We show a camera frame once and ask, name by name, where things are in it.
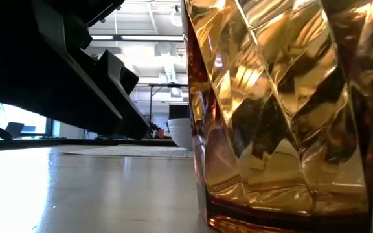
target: wall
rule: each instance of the wall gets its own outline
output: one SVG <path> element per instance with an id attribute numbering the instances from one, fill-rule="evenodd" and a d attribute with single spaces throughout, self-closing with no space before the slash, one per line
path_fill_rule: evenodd
<path id="1" fill-rule="evenodd" d="M 178 83 L 187 84 L 188 83 L 188 75 L 183 73 L 176 74 L 176 80 Z M 138 83 L 167 83 L 168 80 L 166 78 L 165 73 L 159 73 L 158 77 L 146 77 L 142 76 L 139 77 Z"/>
<path id="2" fill-rule="evenodd" d="M 52 123 L 52 136 L 65 137 L 68 139 L 94 139 L 97 137 L 97 133 L 89 133 L 89 135 L 86 134 L 84 137 L 83 129 L 54 120 Z"/>
<path id="3" fill-rule="evenodd" d="M 171 101 L 171 102 L 184 102 L 188 97 L 188 90 L 182 90 L 182 98 L 172 98 L 169 92 L 156 93 L 153 96 L 153 101 Z M 144 114 L 149 114 L 150 111 L 150 92 L 145 91 L 134 91 L 130 94 L 130 98 L 136 101 L 145 101 L 135 103 L 137 109 Z M 152 113 L 167 113 L 169 114 L 168 103 L 152 103 Z"/>
<path id="4" fill-rule="evenodd" d="M 157 124 L 161 129 L 168 131 L 166 123 L 168 122 L 169 114 L 168 113 L 153 113 L 152 122 Z"/>

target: ceiling light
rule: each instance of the ceiling light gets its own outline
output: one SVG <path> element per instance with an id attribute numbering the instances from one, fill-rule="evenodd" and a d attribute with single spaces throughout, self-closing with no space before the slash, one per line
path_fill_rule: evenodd
<path id="1" fill-rule="evenodd" d="M 150 103 L 150 101 L 144 101 L 144 100 L 136 100 L 135 103 Z M 152 103 L 162 103 L 161 101 L 152 101 Z"/>
<path id="2" fill-rule="evenodd" d="M 122 36 L 126 41 L 178 41 L 183 42 L 183 36 Z"/>
<path id="3" fill-rule="evenodd" d="M 181 16 L 180 15 L 175 15 L 176 13 L 178 13 L 176 10 L 174 10 L 172 13 L 171 13 L 171 24 L 173 26 L 176 26 L 176 27 L 182 27 L 182 19 L 181 19 Z"/>
<path id="4" fill-rule="evenodd" d="M 166 103 L 169 103 L 169 104 L 189 104 L 188 101 L 169 101 L 169 102 L 166 102 Z"/>
<path id="5" fill-rule="evenodd" d="M 302 8 L 308 6 L 310 3 L 313 3 L 313 0 L 296 0 L 293 4 L 293 10 L 299 11 Z"/>
<path id="6" fill-rule="evenodd" d="M 178 53 L 185 52 L 185 48 L 176 48 L 176 52 Z"/>
<path id="7" fill-rule="evenodd" d="M 99 39 L 99 40 L 109 40 L 113 39 L 112 35 L 92 35 L 91 36 L 93 39 Z"/>

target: rug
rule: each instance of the rug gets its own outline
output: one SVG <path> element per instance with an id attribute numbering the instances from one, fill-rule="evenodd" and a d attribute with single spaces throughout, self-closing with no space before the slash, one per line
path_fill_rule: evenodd
<path id="1" fill-rule="evenodd" d="M 64 152 L 70 155 L 106 155 L 130 157 L 181 157 L 192 158 L 192 151 L 168 146 L 105 146 L 100 148 Z"/>

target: white pot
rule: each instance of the white pot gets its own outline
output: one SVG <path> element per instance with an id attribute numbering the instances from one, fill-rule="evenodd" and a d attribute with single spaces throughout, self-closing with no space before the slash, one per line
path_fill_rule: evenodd
<path id="1" fill-rule="evenodd" d="M 168 120 L 168 127 L 175 144 L 187 150 L 192 150 L 191 119 Z"/>

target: air duct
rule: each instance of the air duct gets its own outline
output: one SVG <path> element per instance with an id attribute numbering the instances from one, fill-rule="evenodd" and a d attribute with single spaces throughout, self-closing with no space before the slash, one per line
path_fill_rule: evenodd
<path id="1" fill-rule="evenodd" d="M 175 48 L 171 43 L 160 42 L 157 45 L 157 51 L 159 55 L 164 57 L 163 68 L 166 74 L 166 80 L 168 83 L 178 83 L 176 79 L 175 63 L 174 63 L 174 54 Z M 179 88 L 171 88 L 171 97 L 182 97 L 182 90 Z"/>

